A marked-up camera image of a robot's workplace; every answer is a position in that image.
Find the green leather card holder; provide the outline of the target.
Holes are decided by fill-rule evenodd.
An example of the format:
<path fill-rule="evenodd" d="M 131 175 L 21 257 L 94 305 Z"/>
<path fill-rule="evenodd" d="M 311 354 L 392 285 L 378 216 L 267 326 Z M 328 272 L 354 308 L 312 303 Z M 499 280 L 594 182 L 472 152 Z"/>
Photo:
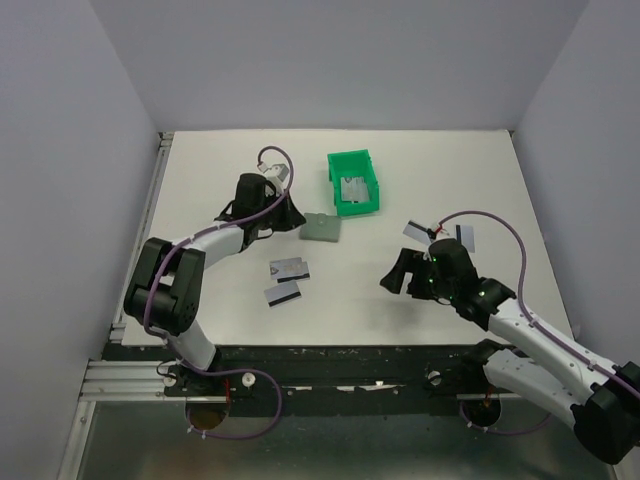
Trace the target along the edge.
<path fill-rule="evenodd" d="M 338 216 L 324 213 L 305 213 L 305 223 L 300 227 L 299 238 L 308 241 L 337 243 L 342 221 Z"/>

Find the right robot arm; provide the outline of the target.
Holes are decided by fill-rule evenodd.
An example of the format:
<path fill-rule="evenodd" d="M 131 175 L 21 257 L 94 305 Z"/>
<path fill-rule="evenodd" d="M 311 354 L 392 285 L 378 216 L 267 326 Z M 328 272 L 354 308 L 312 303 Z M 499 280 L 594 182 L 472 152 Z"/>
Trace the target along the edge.
<path fill-rule="evenodd" d="M 446 300 L 460 317 L 509 342 L 483 343 L 461 365 L 467 389 L 492 385 L 521 396 L 561 420 L 604 463 L 616 465 L 638 447 L 638 365 L 618 365 L 552 328 L 509 287 L 479 276 L 459 241 L 402 249 L 380 284 L 393 294 Z"/>

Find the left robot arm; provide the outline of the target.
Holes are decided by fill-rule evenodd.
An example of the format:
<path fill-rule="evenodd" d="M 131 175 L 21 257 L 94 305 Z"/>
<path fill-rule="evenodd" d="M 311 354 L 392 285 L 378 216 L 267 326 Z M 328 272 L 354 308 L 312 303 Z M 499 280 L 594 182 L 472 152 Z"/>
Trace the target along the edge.
<path fill-rule="evenodd" d="M 187 382 L 201 395 L 222 380 L 217 354 L 198 323 L 205 270 L 245 251 L 262 231 L 288 232 L 305 223 L 278 176 L 244 173 L 234 199 L 213 224 L 182 240 L 145 241 L 127 287 L 124 312 L 167 344 L 190 368 Z"/>

